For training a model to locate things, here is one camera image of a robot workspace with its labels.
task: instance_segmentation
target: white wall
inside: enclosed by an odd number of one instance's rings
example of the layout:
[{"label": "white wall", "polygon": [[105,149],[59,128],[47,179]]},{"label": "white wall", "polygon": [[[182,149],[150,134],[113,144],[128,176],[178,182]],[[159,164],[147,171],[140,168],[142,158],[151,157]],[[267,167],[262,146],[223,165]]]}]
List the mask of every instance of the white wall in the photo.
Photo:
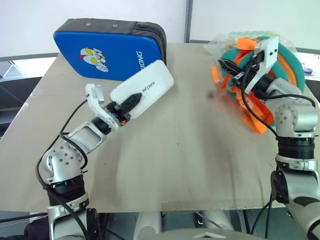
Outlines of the white wall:
[{"label": "white wall", "polygon": [[53,33],[69,18],[146,21],[184,41],[185,0],[1,0],[0,57],[56,53]]},{"label": "white wall", "polygon": [[240,31],[272,31],[320,50],[320,0],[193,0],[191,40]]}]

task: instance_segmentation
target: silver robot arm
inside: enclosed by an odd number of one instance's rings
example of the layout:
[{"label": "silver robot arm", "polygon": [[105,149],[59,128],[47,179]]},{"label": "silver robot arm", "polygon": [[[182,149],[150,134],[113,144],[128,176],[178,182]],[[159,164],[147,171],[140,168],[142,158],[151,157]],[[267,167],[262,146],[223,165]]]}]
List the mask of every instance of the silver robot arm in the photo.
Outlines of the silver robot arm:
[{"label": "silver robot arm", "polygon": [[320,179],[314,138],[319,116],[314,102],[299,97],[298,87],[282,78],[264,77],[277,60],[278,44],[277,37],[257,44],[254,57],[263,53],[263,60],[257,62],[259,70],[245,92],[257,94],[274,116],[278,154],[277,170],[270,177],[272,197],[286,205],[310,240],[316,240],[320,239]]},{"label": "silver robot arm", "polygon": [[60,137],[65,141],[49,149],[40,163],[49,174],[44,182],[49,197],[47,212],[50,240],[85,238],[74,217],[57,202],[53,194],[75,212],[90,240],[99,237],[97,212],[94,208],[86,208],[89,204],[83,180],[83,168],[87,164],[86,154],[97,148],[106,139],[107,134],[117,131],[130,120],[129,112],[142,97],[141,93],[133,94],[120,105],[113,101],[102,108],[100,103],[104,102],[104,97],[101,87],[87,84],[85,91],[88,105],[97,117],[84,122],[69,134],[60,133]]}]

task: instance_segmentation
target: cartoon sticker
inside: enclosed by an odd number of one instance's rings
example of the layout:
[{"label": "cartoon sticker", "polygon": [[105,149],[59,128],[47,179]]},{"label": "cartoon sticker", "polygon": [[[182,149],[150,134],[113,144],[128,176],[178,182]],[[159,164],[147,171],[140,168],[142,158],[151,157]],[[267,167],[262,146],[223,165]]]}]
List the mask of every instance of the cartoon sticker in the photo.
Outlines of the cartoon sticker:
[{"label": "cartoon sticker", "polygon": [[102,72],[109,72],[106,67],[106,57],[99,49],[90,49],[88,47],[82,48],[80,51],[80,57],[88,64],[95,65],[96,69]]}]

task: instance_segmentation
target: white rectangular object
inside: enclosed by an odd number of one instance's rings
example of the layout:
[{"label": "white rectangular object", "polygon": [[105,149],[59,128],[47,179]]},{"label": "white rectangular object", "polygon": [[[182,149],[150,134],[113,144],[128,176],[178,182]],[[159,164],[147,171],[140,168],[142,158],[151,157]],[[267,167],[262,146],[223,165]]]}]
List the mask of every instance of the white rectangular object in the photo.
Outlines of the white rectangular object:
[{"label": "white rectangular object", "polygon": [[132,119],[139,117],[174,85],[174,78],[165,63],[156,60],[125,82],[117,86],[110,94],[112,101],[118,105],[132,94],[142,93],[139,104],[130,111]]}]

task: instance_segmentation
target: gray table surface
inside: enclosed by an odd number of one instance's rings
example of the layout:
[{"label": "gray table surface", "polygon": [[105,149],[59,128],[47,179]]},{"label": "gray table surface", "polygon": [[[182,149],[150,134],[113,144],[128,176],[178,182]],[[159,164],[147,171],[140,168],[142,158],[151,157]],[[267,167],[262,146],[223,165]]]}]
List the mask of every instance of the gray table surface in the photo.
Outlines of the gray table surface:
[{"label": "gray table surface", "polygon": [[[168,44],[174,86],[88,155],[84,180],[90,207],[98,212],[246,209],[268,201],[277,142],[271,132],[259,135],[243,123],[238,105],[214,85],[212,64],[201,44]],[[0,209],[46,210],[48,197],[34,167],[86,98],[87,83],[101,85],[109,101],[121,82],[82,77],[61,54],[40,80],[0,140]],[[304,94],[312,96],[308,88]],[[66,131],[93,117],[84,105]]]}]

